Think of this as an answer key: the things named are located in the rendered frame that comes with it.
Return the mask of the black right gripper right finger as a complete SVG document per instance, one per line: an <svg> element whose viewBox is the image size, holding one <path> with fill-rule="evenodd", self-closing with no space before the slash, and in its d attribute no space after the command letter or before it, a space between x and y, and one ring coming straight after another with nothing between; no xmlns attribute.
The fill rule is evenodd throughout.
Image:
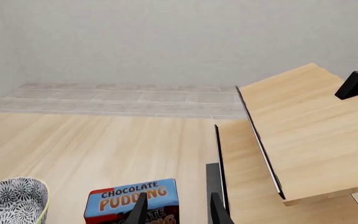
<svg viewBox="0 0 358 224"><path fill-rule="evenodd" d="M216 192L211 194L211 219L213 224L234 224Z"/></svg>

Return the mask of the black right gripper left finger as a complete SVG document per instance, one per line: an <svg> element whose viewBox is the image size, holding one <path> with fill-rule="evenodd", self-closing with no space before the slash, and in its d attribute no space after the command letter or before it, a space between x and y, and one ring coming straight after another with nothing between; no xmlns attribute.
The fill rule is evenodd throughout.
<svg viewBox="0 0 358 224"><path fill-rule="evenodd" d="M147 218L147 194L142 192L129 214L126 224L145 224Z"/></svg>

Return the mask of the pale wooden cabinet drawer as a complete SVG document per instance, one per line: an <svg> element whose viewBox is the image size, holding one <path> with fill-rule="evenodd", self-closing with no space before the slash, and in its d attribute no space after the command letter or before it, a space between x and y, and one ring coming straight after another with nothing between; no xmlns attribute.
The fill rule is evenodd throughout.
<svg viewBox="0 0 358 224"><path fill-rule="evenodd" d="M216 192L235 224L269 224L269 203L281 198L250 124L235 121L216 128L218 161L207 164L207 194Z"/></svg>

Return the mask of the pale wooden cabinet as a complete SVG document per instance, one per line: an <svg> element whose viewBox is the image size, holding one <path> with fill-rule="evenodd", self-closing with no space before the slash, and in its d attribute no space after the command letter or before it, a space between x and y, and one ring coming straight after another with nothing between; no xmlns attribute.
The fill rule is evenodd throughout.
<svg viewBox="0 0 358 224"><path fill-rule="evenodd" d="M358 224L358 96L335 96L346 80L309 63L236 89L295 224Z"/></svg>

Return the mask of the chocolate pudding box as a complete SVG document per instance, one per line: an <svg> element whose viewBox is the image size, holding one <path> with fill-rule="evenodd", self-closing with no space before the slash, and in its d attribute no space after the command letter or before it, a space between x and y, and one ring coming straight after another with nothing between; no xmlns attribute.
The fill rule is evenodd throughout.
<svg viewBox="0 0 358 224"><path fill-rule="evenodd" d="M175 179L93 190L84 212L86 224L125 224L141 193L147 196L145 224L180 224Z"/></svg>

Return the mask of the black white patterned bowl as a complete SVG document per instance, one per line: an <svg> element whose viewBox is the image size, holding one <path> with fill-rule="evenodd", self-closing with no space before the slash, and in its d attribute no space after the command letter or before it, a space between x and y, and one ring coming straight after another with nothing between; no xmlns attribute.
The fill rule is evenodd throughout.
<svg viewBox="0 0 358 224"><path fill-rule="evenodd" d="M0 180L0 224L46 224L50 192L33 177Z"/></svg>

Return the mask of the black rectangular block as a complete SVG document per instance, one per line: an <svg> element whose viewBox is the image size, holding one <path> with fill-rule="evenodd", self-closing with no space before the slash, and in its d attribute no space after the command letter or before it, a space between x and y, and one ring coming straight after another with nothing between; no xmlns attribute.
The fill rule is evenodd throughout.
<svg viewBox="0 0 358 224"><path fill-rule="evenodd" d="M339 87L335 96L340 100L346 100L358 96L358 71L353 71L347 80Z"/></svg>

